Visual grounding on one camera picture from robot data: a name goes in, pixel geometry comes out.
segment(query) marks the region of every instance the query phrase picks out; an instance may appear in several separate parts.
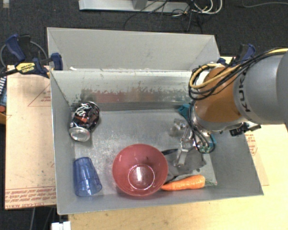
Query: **crushed can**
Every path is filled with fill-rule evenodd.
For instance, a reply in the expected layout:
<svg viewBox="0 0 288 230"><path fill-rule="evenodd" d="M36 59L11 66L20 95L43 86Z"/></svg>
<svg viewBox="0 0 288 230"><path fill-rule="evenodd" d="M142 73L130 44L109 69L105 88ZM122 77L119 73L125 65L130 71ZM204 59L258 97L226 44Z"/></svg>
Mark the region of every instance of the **crushed can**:
<svg viewBox="0 0 288 230"><path fill-rule="evenodd" d="M99 121L99 108L94 102L81 103L69 127L70 136L76 141L88 141Z"/></svg>

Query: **cardboard surface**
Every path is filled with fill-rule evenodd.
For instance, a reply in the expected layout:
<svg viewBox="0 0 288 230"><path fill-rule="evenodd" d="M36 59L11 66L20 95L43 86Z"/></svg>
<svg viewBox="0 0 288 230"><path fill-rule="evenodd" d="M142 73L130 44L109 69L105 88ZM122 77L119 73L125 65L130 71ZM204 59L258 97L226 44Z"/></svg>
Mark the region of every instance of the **cardboard surface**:
<svg viewBox="0 0 288 230"><path fill-rule="evenodd" d="M56 204L50 80L7 81L5 209Z"/></svg>

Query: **orange carrot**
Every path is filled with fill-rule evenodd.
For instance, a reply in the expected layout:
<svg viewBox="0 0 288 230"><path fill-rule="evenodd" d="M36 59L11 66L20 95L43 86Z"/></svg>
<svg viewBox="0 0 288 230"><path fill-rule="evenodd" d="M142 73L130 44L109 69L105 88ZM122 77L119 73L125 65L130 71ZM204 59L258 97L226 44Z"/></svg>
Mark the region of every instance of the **orange carrot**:
<svg viewBox="0 0 288 230"><path fill-rule="evenodd" d="M166 191L178 191L185 189L199 189L205 186L205 177L197 174L190 177L184 178L179 181L173 181L167 184L164 184L161 189Z"/></svg>

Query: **red bowl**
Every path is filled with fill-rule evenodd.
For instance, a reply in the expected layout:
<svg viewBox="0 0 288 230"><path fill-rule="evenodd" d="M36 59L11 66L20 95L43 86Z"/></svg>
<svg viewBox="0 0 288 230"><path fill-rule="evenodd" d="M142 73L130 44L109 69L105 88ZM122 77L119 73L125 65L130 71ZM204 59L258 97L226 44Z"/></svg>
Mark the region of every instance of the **red bowl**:
<svg viewBox="0 0 288 230"><path fill-rule="evenodd" d="M132 196L148 196L160 189L168 176L162 152L146 144L124 148L116 156L112 174L116 185Z"/></svg>

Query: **blue plastic cup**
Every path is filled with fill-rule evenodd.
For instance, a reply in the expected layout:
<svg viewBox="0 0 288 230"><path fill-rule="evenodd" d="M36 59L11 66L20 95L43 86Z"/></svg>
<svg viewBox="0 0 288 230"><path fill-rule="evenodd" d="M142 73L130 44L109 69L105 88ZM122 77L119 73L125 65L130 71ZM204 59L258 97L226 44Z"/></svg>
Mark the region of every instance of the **blue plastic cup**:
<svg viewBox="0 0 288 230"><path fill-rule="evenodd" d="M98 174L89 157L73 162L73 177L77 196L92 196L102 189Z"/></svg>

